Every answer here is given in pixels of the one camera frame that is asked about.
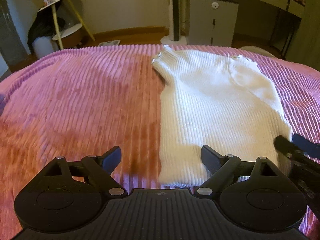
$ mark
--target sweater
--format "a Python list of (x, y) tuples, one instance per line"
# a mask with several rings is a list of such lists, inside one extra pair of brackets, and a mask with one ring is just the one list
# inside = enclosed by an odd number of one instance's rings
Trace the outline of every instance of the sweater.
[(160, 183), (204, 183), (211, 174), (201, 162), (203, 145), (242, 161), (265, 156), (281, 170), (288, 169), (287, 158), (278, 155), (273, 140), (278, 135), (290, 140), (292, 127), (273, 82), (255, 62), (164, 46), (152, 65), (165, 80)]

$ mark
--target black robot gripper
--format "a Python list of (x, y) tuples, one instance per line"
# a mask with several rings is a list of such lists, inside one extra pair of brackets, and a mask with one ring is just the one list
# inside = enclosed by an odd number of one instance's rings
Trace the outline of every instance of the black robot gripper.
[[(57, 157), (16, 197), (23, 230), (14, 239), (307, 239), (298, 230), (305, 197), (269, 159), (242, 162), (209, 146), (201, 159), (212, 176), (194, 194), (133, 189), (128, 195), (110, 177), (121, 161), (119, 147), (79, 162)], [(249, 179), (237, 182), (243, 176)]]

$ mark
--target ribbed black plate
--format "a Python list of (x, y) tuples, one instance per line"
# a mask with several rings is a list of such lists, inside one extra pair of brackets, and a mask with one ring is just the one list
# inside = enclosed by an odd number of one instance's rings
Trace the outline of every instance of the ribbed black plate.
[(296, 229), (261, 234), (247, 231), (221, 215), (212, 200), (192, 196), (187, 189), (135, 189), (111, 200), (90, 224), (71, 232), (47, 234), (26, 229), (16, 240), (34, 239), (183, 239), (183, 240), (306, 240)]

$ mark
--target tower fan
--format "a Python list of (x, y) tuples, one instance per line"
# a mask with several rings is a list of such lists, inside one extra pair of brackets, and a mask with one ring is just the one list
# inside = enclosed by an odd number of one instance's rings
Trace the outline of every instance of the tower fan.
[(165, 45), (186, 45), (187, 39), (180, 34), (180, 4), (179, 0), (169, 0), (169, 36), (161, 39)]

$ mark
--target pink blanket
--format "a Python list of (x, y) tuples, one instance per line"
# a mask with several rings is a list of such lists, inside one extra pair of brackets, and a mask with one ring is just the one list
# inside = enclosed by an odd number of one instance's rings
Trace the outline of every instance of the pink blanket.
[[(238, 49), (173, 48), (243, 54), (257, 62), (275, 83), (294, 132), (320, 142), (318, 71)], [(14, 198), (58, 155), (75, 161), (119, 145), (123, 158), (113, 177), (128, 191), (161, 187), (157, 177), (164, 84), (150, 64), (160, 50), (160, 45), (63, 50), (0, 83), (0, 239), (21, 230)], [(300, 230), (318, 239), (318, 221), (310, 210)]]

